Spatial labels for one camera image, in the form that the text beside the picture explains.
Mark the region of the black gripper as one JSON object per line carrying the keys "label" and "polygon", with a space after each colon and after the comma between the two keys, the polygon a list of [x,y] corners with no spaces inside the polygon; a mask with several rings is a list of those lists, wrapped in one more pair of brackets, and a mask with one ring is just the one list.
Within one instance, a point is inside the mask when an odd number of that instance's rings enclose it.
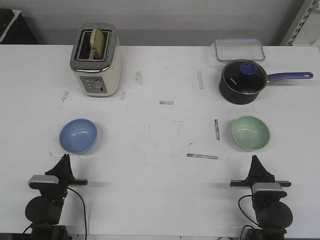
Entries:
{"label": "black gripper", "polygon": [[64,154],[59,162],[45,173],[63,174],[64,172],[66,172],[66,178],[59,178],[56,176],[59,179],[58,185],[39,190],[43,197],[46,197],[55,203],[63,203],[68,194],[68,186],[85,186],[88,184],[88,180],[86,178],[74,177],[69,154]]}
{"label": "black gripper", "polygon": [[251,158],[250,169],[247,178],[244,180],[231,180],[231,187],[250,188],[253,208],[264,208],[274,202],[279,202],[288,194],[283,188],[290,187],[292,183],[287,180],[276,180],[274,182],[266,180],[253,180],[258,175],[259,178],[274,178],[275,176],[268,172],[256,155]]}

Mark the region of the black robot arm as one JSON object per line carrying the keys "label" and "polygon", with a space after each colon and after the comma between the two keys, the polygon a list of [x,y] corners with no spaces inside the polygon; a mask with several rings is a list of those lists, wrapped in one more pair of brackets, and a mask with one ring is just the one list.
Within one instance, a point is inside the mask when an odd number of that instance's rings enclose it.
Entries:
{"label": "black robot arm", "polygon": [[[291,209],[283,202],[287,196],[283,188],[290,187],[290,181],[276,180],[269,173],[256,155],[251,158],[250,169],[244,180],[231,180],[231,187],[250,188],[251,194],[238,199],[238,207],[242,214],[254,224],[242,227],[241,240],[284,240],[287,228],[293,222]],[[255,220],[242,209],[241,201],[251,198]]]}
{"label": "black robot arm", "polygon": [[59,162],[43,175],[33,175],[28,181],[31,189],[38,190],[25,207],[25,217],[31,222],[31,240],[71,240],[67,227],[60,225],[60,218],[68,191],[75,193],[83,205],[84,238],[88,237],[86,205],[82,196],[70,186],[86,186],[87,179],[75,178],[71,168],[70,155],[64,154]]}

